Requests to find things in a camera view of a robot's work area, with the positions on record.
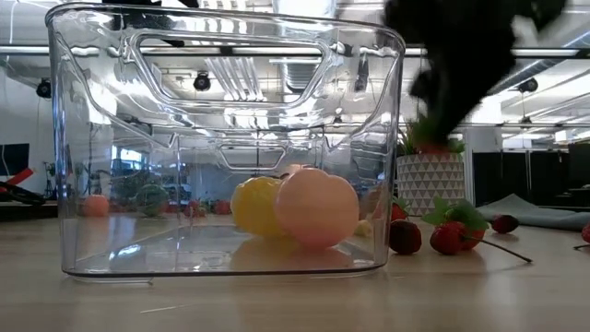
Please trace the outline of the white column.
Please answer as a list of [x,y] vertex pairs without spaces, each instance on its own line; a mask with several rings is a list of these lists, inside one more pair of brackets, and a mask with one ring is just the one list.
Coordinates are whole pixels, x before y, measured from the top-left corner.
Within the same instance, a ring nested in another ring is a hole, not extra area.
[[465,143],[464,170],[466,181],[466,200],[476,203],[474,152],[497,152],[502,149],[501,129],[502,108],[498,102],[482,102],[466,118],[463,128]]

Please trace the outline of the green toy watermelon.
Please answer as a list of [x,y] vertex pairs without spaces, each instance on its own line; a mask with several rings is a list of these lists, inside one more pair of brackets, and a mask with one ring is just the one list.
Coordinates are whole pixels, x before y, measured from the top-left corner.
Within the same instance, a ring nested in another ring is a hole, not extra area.
[[136,209],[145,216],[154,218],[167,210],[169,194],[160,185],[146,184],[136,194]]

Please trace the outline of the black monitor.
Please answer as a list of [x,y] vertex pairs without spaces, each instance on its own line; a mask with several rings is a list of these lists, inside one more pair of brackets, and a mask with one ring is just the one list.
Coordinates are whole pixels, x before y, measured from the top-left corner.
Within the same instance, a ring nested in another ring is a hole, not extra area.
[[590,144],[570,144],[568,151],[570,181],[580,186],[590,184]]
[[29,167],[30,145],[0,145],[0,176],[16,175]]

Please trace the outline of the black room divider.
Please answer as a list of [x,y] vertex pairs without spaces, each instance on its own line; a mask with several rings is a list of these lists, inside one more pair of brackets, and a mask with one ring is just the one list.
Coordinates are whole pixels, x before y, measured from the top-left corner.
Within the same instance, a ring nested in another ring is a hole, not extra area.
[[473,152],[476,205],[517,195],[537,206],[560,204],[568,188],[569,154],[558,151]]

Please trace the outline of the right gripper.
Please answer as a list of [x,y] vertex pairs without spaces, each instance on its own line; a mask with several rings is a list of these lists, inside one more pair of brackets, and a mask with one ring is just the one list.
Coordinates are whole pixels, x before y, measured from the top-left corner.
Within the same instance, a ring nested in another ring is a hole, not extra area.
[[[514,66],[513,10],[503,0],[386,0],[384,25],[420,44],[437,69],[420,71],[409,94],[426,101],[429,143],[448,135]],[[478,75],[459,70],[461,52],[486,56]]]

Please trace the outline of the clear plastic container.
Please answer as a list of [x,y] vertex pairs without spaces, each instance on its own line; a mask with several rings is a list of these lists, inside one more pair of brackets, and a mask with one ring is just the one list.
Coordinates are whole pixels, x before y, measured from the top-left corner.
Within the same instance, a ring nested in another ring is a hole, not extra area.
[[[49,33],[62,269],[88,279],[355,273],[383,266],[406,45],[386,27],[332,18],[72,3]],[[147,56],[140,47],[319,47],[301,56]],[[98,48],[75,55],[73,47]],[[347,57],[334,48],[401,51]],[[199,71],[211,87],[196,91]],[[346,179],[371,238],[324,249],[266,238],[216,215],[254,177],[302,169]],[[178,213],[150,218],[137,191],[162,186]],[[107,217],[84,215],[106,196]],[[199,200],[205,215],[184,208]]]

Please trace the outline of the succulent in white patterned pot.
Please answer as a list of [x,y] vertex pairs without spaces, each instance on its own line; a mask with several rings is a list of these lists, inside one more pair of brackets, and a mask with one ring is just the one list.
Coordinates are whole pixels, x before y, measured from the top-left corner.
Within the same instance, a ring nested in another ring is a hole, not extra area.
[[396,152],[396,197],[406,201],[408,215],[422,217],[433,211],[433,199],[436,196],[451,202],[465,197],[463,153],[413,154],[407,152],[407,123],[406,130],[399,135]]

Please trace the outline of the black ceiling rail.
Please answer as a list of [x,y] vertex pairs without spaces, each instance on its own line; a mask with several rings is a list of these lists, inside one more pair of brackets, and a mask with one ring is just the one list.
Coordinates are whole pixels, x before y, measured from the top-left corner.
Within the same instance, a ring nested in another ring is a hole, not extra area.
[[[73,47],[75,55],[98,55],[98,48]],[[278,46],[261,46],[256,45],[193,45],[175,48],[172,46],[144,46],[140,47],[142,54],[147,56],[301,56],[315,57],[327,54],[328,51],[322,51],[319,47],[278,47]],[[343,56],[352,57],[363,53],[375,56],[393,56],[401,54],[401,51],[391,49],[373,50],[367,47],[360,47],[357,51],[350,47],[334,48],[332,53],[338,53]],[[517,59],[551,59],[551,60],[586,60],[590,59],[590,47],[586,48],[515,48],[512,49],[513,55]],[[409,47],[405,50],[406,58],[425,57],[427,51],[423,48]],[[0,45],[0,55],[16,56],[48,56],[48,46],[27,46],[27,45]]]

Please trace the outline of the grey foam mat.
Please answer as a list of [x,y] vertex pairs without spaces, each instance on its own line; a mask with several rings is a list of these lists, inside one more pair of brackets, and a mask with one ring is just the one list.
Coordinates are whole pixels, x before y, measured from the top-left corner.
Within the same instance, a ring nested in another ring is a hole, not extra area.
[[580,231],[590,223],[590,212],[538,207],[515,194],[478,207],[478,211],[486,219],[493,219],[497,215],[510,215],[525,226],[566,231]]

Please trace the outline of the yellow toy pineapple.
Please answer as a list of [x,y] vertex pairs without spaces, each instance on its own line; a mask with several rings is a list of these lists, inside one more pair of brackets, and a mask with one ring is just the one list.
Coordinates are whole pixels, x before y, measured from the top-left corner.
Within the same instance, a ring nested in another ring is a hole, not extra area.
[[274,211],[281,181],[272,177],[254,177],[239,184],[231,197],[230,209],[237,227],[253,235],[277,238],[285,232]]

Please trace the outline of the peach toy fruit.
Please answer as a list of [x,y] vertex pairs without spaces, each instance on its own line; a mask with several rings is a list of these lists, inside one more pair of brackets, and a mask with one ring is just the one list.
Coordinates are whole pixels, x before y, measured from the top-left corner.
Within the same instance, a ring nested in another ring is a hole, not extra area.
[[281,228],[300,245],[324,249],[354,233],[360,205],[346,179],[318,169],[302,169],[279,186],[274,211]]

